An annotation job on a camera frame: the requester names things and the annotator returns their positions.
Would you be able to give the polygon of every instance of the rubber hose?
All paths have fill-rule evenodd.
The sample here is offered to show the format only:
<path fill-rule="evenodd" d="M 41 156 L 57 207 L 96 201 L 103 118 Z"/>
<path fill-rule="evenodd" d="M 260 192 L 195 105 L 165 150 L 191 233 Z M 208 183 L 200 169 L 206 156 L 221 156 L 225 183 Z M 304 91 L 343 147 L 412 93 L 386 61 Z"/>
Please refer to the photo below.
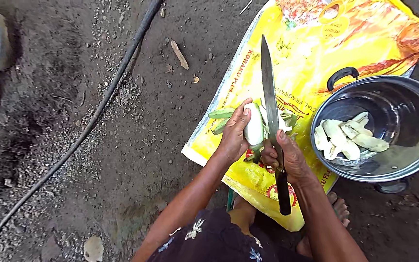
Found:
<path fill-rule="evenodd" d="M 135 52 L 135 49 L 137 49 L 138 44 L 140 41 L 142 41 L 143 36 L 147 32 L 151 21 L 153 20 L 154 15 L 156 12 L 158 12 L 162 0 L 153 0 L 147 10 L 147 13 L 143 17 L 142 22 L 140 23 L 140 27 L 138 27 L 137 33 L 135 34 L 135 37 L 133 39 L 133 42 L 129 47 L 127 48 L 127 51 L 125 53 L 124 58 L 122 59 L 121 65 L 119 66 L 118 71 L 116 72 L 116 75 L 114 76 L 114 80 L 111 82 L 111 85 L 109 85 L 108 89 L 106 90 L 106 93 L 104 95 L 103 100 L 98 105 L 98 108 L 96 109 L 94 115 L 90 119 L 90 122 L 88 123 L 87 127 L 83 130 L 82 134 L 80 134 L 79 138 L 76 140 L 76 142 L 69 148 L 69 150 L 64 154 L 64 156 L 59 160 L 49 171 L 48 173 L 43 176 L 28 192 L 24 195 L 22 199 L 17 202 L 17 204 L 14 205 L 14 207 L 9 211 L 9 213 L 3 218 L 3 220 L 0 223 L 0 232 L 4 225 L 9 221 L 9 219 L 14 215 L 17 210 L 29 199 L 61 166 L 66 163 L 66 161 L 69 159 L 69 157 L 77 150 L 77 148 L 80 146 L 80 144 L 87 138 L 87 136 L 90 134 L 90 132 L 93 130 L 93 128 L 96 125 L 96 121 L 98 120 L 99 116 L 101 115 L 102 111 L 106 107 L 106 104 L 108 103 L 109 99 L 114 93 L 114 90 L 117 87 L 117 83 L 119 83 L 122 75 L 124 74 L 125 69 L 129 65 L 129 62 Z"/>

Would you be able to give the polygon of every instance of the metal pot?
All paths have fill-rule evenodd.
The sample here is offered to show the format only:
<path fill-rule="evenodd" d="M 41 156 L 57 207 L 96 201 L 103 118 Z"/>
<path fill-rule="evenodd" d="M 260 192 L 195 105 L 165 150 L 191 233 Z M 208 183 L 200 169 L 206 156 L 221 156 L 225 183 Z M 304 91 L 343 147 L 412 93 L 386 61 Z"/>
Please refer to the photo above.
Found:
<path fill-rule="evenodd" d="M 357 80 L 334 92 L 318 108 L 311 125 L 311 144 L 319 160 L 332 172 L 351 180 L 379 183 L 382 193 L 396 193 L 408 186 L 404 178 L 419 171 L 419 81 L 396 75 L 380 75 L 358 80 L 355 68 L 344 68 L 327 83 L 351 75 Z M 343 154 L 327 160 L 314 143 L 314 131 L 323 119 L 347 121 L 368 111 L 365 128 L 390 143 L 388 150 L 376 153 L 361 149 L 360 159 L 350 161 Z M 397 181 L 386 186 L 381 182 Z"/>

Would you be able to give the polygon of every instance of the dark floral clothing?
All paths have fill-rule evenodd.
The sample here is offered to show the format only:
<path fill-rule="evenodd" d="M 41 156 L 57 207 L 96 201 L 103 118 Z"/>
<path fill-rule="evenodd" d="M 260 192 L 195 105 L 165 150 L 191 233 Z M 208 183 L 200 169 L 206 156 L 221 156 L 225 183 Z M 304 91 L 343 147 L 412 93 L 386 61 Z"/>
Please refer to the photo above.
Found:
<path fill-rule="evenodd" d="M 252 236 L 230 222 L 223 209 L 201 210 L 194 223 L 177 229 L 148 259 L 149 262 L 309 262 L 291 250 L 276 253 L 261 231 Z"/>

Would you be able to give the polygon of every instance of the pot handle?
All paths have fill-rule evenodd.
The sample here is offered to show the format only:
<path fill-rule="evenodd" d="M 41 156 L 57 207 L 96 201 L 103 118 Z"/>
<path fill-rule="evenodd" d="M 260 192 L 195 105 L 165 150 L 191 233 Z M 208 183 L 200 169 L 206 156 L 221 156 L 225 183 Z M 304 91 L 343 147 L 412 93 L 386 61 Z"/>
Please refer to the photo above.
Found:
<path fill-rule="evenodd" d="M 399 179 L 395 182 L 391 182 L 392 184 L 389 185 L 388 183 L 381 184 L 377 183 L 374 185 L 376 191 L 383 193 L 383 194 L 396 194 L 404 191 L 409 186 L 408 178 Z"/>
<path fill-rule="evenodd" d="M 358 70 L 354 67 L 346 67 L 340 69 L 339 71 L 331 75 L 327 81 L 327 89 L 329 90 L 329 92 L 332 92 L 334 90 L 334 84 L 335 82 L 337 82 L 337 80 L 348 75 L 351 75 L 352 77 L 358 80 L 358 76 L 360 74 L 358 73 Z"/>

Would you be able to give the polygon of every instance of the hand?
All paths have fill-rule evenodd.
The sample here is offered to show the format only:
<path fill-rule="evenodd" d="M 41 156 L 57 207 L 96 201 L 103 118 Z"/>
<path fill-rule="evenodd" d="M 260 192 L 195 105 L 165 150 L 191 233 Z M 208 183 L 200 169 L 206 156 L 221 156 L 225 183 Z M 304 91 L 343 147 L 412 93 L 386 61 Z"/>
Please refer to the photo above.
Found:
<path fill-rule="evenodd" d="M 287 172 L 287 180 L 289 183 L 296 185 L 301 181 L 315 177 L 310 167 L 306 164 L 302 151 L 300 151 L 294 140 L 282 130 L 277 131 L 276 140 L 282 147 L 284 154 L 284 169 Z M 264 144 L 265 148 L 261 151 L 261 161 L 271 167 L 279 167 L 279 163 L 276 160 L 277 152 L 271 145 L 271 141 L 265 139 Z"/>
<path fill-rule="evenodd" d="M 231 163 L 237 161 L 248 149 L 249 144 L 243 137 L 243 129 L 250 121 L 251 112 L 250 109 L 243 110 L 243 107 L 251 102 L 252 99 L 248 98 L 232 113 L 224 128 L 218 149 L 215 152 L 215 154 L 226 156 Z"/>

